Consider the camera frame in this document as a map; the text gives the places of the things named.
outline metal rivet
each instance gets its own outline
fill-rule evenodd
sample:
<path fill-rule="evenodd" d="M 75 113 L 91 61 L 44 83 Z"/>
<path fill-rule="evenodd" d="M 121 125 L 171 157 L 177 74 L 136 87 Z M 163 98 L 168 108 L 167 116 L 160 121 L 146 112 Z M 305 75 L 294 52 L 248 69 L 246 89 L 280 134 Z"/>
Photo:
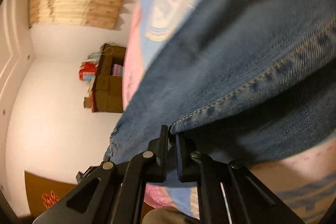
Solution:
<path fill-rule="evenodd" d="M 152 151 L 145 151 L 144 153 L 142 153 L 142 156 L 146 159 L 149 159 L 154 156 L 154 153 Z"/>
<path fill-rule="evenodd" d="M 242 168 L 244 165 L 238 161 L 238 160 L 234 160 L 232 162 L 230 162 L 230 166 L 233 168 L 233 169 L 240 169 Z"/>
<path fill-rule="evenodd" d="M 113 162 L 108 161 L 103 164 L 103 169 L 110 170 L 113 168 L 113 166 L 114 166 Z"/>
<path fill-rule="evenodd" d="M 199 152 L 199 151 L 193 151 L 193 152 L 190 153 L 191 157 L 193 157 L 193 158 L 199 158 L 201 156 L 201 154 L 202 153 Z"/>

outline folded cloth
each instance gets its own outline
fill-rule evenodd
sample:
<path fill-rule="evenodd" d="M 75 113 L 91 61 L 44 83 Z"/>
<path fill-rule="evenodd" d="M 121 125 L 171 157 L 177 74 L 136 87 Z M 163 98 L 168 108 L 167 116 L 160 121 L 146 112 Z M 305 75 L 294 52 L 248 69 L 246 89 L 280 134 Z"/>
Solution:
<path fill-rule="evenodd" d="M 247 165 L 319 143 L 336 125 L 335 16 L 336 0 L 202 0 L 147 70 L 105 160 L 130 160 L 162 124 Z"/>

